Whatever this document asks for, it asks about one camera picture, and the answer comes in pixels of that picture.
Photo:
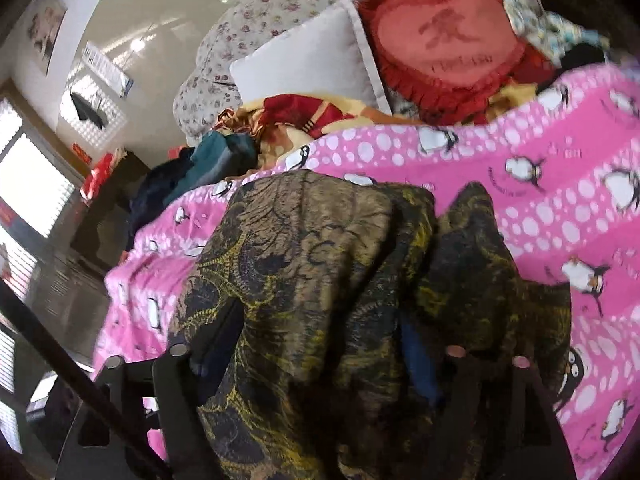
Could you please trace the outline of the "dark floral patterned garment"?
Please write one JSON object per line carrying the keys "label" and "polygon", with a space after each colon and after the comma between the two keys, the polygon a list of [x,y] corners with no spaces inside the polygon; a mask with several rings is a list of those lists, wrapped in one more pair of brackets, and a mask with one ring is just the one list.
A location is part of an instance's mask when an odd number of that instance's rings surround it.
{"label": "dark floral patterned garment", "polygon": [[242,186],[184,284],[173,341],[229,300],[245,320],[200,407],[227,479],[419,479],[428,425],[405,318],[428,344],[526,356],[550,394],[570,348],[570,289],[518,272],[483,185],[443,212],[408,184],[294,170]]}

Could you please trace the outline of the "dark navy clothes pile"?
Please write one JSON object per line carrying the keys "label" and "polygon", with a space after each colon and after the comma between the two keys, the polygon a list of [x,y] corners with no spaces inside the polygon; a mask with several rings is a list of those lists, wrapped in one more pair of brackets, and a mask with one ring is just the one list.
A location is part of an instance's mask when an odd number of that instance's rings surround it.
{"label": "dark navy clothes pile", "polygon": [[153,168],[144,177],[129,205],[126,252],[134,248],[137,232],[163,212],[169,195],[193,167],[194,151],[195,148],[182,148],[177,158]]}

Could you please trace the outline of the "black rod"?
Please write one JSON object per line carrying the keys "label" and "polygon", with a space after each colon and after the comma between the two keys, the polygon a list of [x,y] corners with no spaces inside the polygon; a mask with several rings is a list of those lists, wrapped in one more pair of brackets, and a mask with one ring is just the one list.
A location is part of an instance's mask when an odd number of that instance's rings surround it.
{"label": "black rod", "polygon": [[58,376],[76,392],[80,400],[120,437],[139,460],[150,467],[157,479],[172,478],[169,466],[142,440],[142,437],[134,433],[134,427],[101,393],[96,384],[40,323],[34,312],[15,296],[14,291],[5,282],[1,282],[1,312]]}

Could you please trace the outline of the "dark wooden side table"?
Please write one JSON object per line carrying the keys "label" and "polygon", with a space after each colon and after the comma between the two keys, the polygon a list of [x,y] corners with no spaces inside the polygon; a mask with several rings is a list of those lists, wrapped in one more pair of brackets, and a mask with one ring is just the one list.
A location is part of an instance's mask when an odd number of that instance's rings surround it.
{"label": "dark wooden side table", "polygon": [[70,248],[86,269],[105,275],[119,263],[128,240],[130,204],[148,172],[134,152],[127,152],[98,196],[82,207]]}

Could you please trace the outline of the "teal folded garment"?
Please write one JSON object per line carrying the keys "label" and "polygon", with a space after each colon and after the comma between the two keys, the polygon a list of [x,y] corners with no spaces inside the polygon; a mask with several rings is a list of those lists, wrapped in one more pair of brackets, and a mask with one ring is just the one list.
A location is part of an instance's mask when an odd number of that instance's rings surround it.
{"label": "teal folded garment", "polygon": [[257,146],[248,134],[231,133],[224,136],[212,131],[198,144],[190,157],[191,166],[164,199],[164,206],[194,188],[241,177],[255,169],[257,162]]}

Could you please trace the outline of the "red bag on table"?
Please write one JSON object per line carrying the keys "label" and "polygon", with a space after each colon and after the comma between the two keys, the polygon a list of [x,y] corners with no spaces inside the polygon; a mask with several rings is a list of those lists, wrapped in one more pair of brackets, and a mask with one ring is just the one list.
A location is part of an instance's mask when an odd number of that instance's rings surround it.
{"label": "red bag on table", "polygon": [[86,205],[90,205],[98,197],[102,185],[126,156],[127,151],[124,148],[116,148],[114,152],[106,153],[91,169],[80,188],[81,199]]}

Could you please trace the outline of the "pink penguin blanket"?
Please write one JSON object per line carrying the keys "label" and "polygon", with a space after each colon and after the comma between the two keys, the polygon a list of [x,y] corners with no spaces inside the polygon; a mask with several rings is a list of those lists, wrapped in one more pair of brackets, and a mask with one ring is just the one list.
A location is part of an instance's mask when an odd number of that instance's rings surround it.
{"label": "pink penguin blanket", "polygon": [[93,353],[156,359],[184,284],[233,195],[308,170],[358,184],[424,188],[443,212],[484,186],[526,280],[570,289],[570,348],[551,396],[574,479],[639,473],[639,83],[610,64],[560,77],[484,126],[370,125],[326,134],[282,162],[178,197],[107,274],[111,298]]}

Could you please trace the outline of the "red yellow patterned blanket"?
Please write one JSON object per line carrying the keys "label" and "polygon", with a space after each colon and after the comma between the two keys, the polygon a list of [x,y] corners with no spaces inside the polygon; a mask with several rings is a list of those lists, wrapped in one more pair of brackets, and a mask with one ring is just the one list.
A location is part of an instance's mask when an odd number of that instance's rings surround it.
{"label": "red yellow patterned blanket", "polygon": [[223,110],[214,129],[241,133],[255,143],[257,167],[270,169],[296,148],[329,133],[370,125],[420,126],[417,119],[385,114],[361,101],[323,94],[278,94]]}

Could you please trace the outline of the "dark hanging cloth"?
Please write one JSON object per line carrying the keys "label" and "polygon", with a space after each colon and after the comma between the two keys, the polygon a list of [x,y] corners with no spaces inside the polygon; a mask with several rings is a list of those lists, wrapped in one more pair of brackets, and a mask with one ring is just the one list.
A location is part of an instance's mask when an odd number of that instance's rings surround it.
{"label": "dark hanging cloth", "polygon": [[100,130],[104,129],[106,122],[104,122],[99,112],[93,108],[86,99],[76,92],[70,92],[70,99],[72,100],[78,119],[81,122],[91,122],[96,128]]}

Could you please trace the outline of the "white square pillow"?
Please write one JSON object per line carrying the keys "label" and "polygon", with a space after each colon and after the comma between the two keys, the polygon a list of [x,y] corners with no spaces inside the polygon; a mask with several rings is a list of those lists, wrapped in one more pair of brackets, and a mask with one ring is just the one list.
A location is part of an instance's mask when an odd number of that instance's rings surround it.
{"label": "white square pillow", "polygon": [[352,0],[338,0],[271,39],[232,62],[229,72],[245,103],[278,94],[329,94],[392,111]]}

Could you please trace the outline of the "red heart-shaped cushion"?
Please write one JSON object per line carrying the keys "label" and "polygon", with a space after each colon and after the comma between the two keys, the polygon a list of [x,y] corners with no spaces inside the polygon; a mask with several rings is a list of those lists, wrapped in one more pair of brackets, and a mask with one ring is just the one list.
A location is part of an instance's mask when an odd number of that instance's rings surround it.
{"label": "red heart-shaped cushion", "polygon": [[358,12],[384,86],[430,125],[484,124],[501,88],[555,72],[515,35],[502,0],[361,0]]}

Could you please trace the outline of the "light blue floral cloth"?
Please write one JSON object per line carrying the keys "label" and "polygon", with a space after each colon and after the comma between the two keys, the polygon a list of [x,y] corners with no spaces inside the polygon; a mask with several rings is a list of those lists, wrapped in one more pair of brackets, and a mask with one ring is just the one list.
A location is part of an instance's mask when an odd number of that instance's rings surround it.
{"label": "light blue floral cloth", "polygon": [[611,47],[610,40],[600,32],[585,29],[559,14],[544,10],[540,0],[502,0],[502,3],[514,34],[556,67],[578,44],[589,44],[603,51]]}

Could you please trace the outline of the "wall calendar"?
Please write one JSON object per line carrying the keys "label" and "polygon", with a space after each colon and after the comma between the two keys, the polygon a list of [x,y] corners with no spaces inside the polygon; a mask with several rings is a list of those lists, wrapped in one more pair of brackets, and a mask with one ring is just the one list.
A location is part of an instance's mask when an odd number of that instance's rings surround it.
{"label": "wall calendar", "polygon": [[126,99],[134,81],[100,48],[88,41],[81,53],[82,62],[121,99]]}

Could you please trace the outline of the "wall poster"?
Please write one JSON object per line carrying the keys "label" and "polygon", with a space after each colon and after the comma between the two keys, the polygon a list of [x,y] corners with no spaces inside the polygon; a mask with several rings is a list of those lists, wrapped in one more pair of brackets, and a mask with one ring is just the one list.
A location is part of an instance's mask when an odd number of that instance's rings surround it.
{"label": "wall poster", "polygon": [[61,0],[36,0],[28,14],[26,35],[35,63],[47,76],[58,33],[67,8]]}

